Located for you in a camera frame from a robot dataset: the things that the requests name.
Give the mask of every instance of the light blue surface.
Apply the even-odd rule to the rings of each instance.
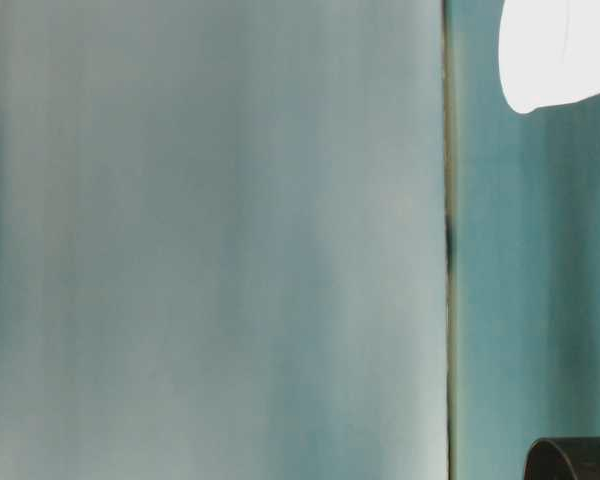
[[[0,0],[0,479],[446,478],[440,6]]]
[[[447,5],[457,480],[520,479],[535,438],[600,435],[600,96],[511,111],[501,6]]]

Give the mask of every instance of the white light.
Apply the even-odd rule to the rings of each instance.
[[[518,113],[600,94],[600,0],[506,0],[499,62]]]

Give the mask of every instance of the dark vertical line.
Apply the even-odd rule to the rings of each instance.
[[[450,0],[442,0],[442,88],[444,122],[444,207],[446,241],[446,346],[447,346],[447,466],[449,480],[455,472],[455,288],[454,288],[454,220],[455,220],[455,111],[453,96],[452,44],[449,34]]]

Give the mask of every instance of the black object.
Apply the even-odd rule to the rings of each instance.
[[[600,480],[600,437],[537,440],[527,455],[524,480]]]

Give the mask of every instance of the blurry surface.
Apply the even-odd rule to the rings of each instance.
[[[440,14],[0,0],[0,479],[445,478]]]
[[[447,11],[457,480],[519,479],[534,439],[600,435],[600,96],[511,111],[501,6]]]

